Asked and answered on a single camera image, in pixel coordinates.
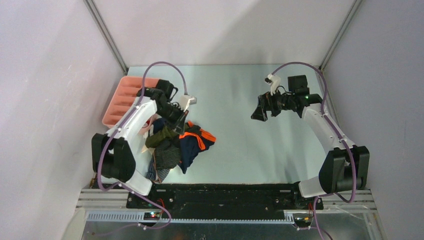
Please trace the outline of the navy orange underwear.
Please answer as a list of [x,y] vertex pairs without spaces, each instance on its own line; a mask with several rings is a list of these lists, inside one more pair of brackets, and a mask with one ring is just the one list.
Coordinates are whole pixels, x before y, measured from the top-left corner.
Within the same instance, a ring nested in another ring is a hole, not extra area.
[[178,166],[182,173],[186,174],[198,154],[209,150],[216,140],[216,137],[210,132],[191,121],[187,121],[184,125],[184,133],[178,136],[181,152],[181,160]]

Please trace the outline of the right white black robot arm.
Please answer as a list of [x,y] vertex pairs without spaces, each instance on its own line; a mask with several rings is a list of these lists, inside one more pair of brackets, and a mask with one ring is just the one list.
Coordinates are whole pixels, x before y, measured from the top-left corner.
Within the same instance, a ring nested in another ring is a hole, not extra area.
[[287,80],[288,91],[280,91],[280,77],[269,74],[265,78],[270,91],[258,96],[251,119],[265,122],[267,113],[276,117],[281,111],[293,111],[309,125],[326,153],[318,175],[299,182],[299,190],[290,196],[291,204],[304,209],[311,197],[364,189],[370,160],[367,147],[358,146],[346,137],[330,116],[321,96],[310,93],[305,75],[291,76]]

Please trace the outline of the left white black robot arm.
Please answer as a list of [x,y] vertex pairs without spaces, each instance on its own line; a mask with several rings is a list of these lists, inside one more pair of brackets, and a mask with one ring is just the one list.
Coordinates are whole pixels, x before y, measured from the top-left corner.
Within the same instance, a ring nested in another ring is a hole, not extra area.
[[106,133],[96,133],[91,139],[92,168],[99,178],[115,179],[119,185],[138,193],[145,208],[153,208],[158,194],[151,190],[152,181],[144,171],[148,162],[142,156],[143,135],[151,129],[156,117],[161,117],[174,133],[182,134],[190,105],[196,97],[184,93],[173,103],[178,88],[164,79],[149,78],[139,90],[119,86],[114,99],[133,93],[134,99],[110,103],[108,111],[116,122]]

